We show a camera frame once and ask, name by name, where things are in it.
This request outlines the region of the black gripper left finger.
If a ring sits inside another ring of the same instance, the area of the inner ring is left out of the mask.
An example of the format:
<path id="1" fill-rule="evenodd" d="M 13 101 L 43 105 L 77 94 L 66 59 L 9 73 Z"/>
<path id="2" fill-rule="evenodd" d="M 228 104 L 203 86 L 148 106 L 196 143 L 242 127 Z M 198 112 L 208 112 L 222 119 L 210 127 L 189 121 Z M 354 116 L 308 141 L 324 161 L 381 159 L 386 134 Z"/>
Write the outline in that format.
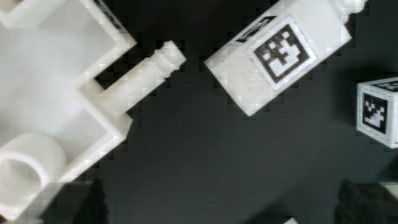
<path id="1" fill-rule="evenodd" d="M 41 214 L 45 224 L 111 224 L 103 181 L 70 183 Z"/>

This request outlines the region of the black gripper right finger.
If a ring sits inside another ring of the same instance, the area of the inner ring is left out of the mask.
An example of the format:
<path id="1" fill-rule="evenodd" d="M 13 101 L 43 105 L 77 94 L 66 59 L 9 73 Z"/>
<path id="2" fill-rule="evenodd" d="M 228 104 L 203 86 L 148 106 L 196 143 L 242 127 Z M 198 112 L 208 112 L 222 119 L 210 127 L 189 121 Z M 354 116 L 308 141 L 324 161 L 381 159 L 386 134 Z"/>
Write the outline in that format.
<path id="1" fill-rule="evenodd" d="M 398 198 L 379 183 L 341 182 L 334 224 L 398 224 Z"/>

